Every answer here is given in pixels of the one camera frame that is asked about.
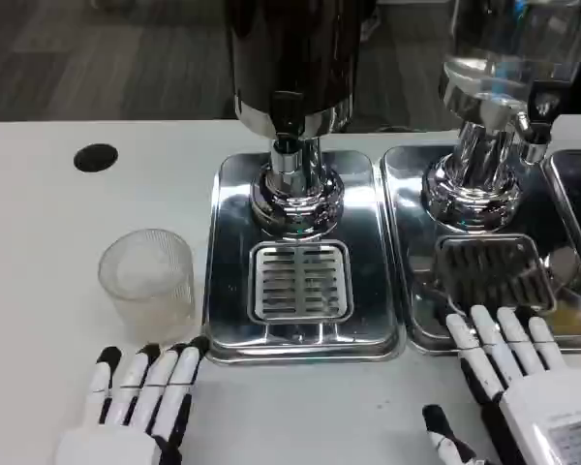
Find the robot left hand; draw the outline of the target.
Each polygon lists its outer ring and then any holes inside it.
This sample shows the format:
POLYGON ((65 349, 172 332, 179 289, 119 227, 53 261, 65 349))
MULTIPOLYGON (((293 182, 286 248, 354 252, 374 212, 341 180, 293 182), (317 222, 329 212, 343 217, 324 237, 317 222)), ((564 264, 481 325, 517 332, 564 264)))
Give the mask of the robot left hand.
POLYGON ((133 357, 118 387, 122 357, 107 346, 96 360, 81 423, 57 445, 55 464, 180 464, 192 390, 209 351, 206 336, 163 350, 147 344, 133 357))

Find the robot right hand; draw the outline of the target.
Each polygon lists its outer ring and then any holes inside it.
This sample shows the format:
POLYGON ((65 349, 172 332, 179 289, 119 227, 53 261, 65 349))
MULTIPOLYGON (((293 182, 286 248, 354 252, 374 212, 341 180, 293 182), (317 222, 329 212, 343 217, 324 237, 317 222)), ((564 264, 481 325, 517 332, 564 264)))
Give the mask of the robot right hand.
POLYGON ((444 321, 461 371, 503 464, 581 464, 581 368, 567 365, 544 319, 495 316, 480 304, 470 318, 444 321))

